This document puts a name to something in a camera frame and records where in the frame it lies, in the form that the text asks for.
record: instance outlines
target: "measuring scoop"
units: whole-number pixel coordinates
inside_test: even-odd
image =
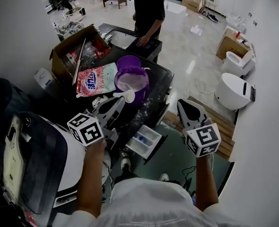
[[[113,93],[114,97],[121,97],[123,96],[126,100],[126,103],[130,104],[135,100],[135,92],[133,90],[127,90],[126,92],[122,93]]]

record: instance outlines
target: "white box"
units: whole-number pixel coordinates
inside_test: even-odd
[[[217,125],[210,124],[198,129],[182,131],[186,137],[187,146],[196,157],[203,157],[217,151],[221,137]]]
[[[88,146],[104,138],[99,122],[96,118],[79,113],[67,125],[74,139],[84,146]]]
[[[84,25],[82,22],[69,21],[64,25],[61,25],[58,28],[56,28],[56,31],[59,38],[66,39],[72,34],[75,34],[76,32],[82,30],[83,28]]]
[[[166,18],[163,22],[162,29],[173,32],[181,31],[187,8],[169,1],[164,2],[164,7],[166,9]]]

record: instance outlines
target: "black t-shirt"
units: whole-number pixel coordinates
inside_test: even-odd
[[[163,20],[164,0],[134,0],[136,22],[135,31],[139,36],[144,36],[152,27],[155,20]],[[161,27],[152,35],[159,35]]]

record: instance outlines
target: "wooden pallet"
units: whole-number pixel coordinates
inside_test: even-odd
[[[218,154],[226,160],[229,160],[231,152],[233,150],[233,146],[235,144],[235,142],[232,141],[235,125],[223,116],[221,116],[219,113],[215,112],[213,109],[199,102],[198,100],[192,97],[189,97],[189,100],[203,106],[207,111],[208,116],[212,119],[213,122],[217,124],[221,136],[221,144],[216,154]],[[176,130],[178,130],[179,132],[182,132],[183,125],[180,122],[180,118],[177,115],[171,113],[170,111],[167,111],[162,120],[170,126],[172,126],[173,128],[175,128]]]

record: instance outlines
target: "purple bucket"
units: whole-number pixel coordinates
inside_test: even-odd
[[[129,67],[129,66],[141,66],[141,61],[138,57],[133,56],[133,55],[126,55],[121,57],[117,63],[117,69],[121,70],[123,68]]]
[[[140,90],[135,91],[135,100],[129,104],[129,105],[138,105],[144,101],[145,94],[149,89],[148,74],[146,73],[146,71],[144,69],[142,69],[141,67],[138,67],[138,66],[129,66],[127,68],[123,68],[123,69],[119,70],[114,79],[115,87],[117,89],[116,91],[118,93],[127,91],[126,88],[123,88],[123,90],[122,90],[118,87],[119,78],[126,73],[143,76],[143,81],[142,81],[143,87]]]

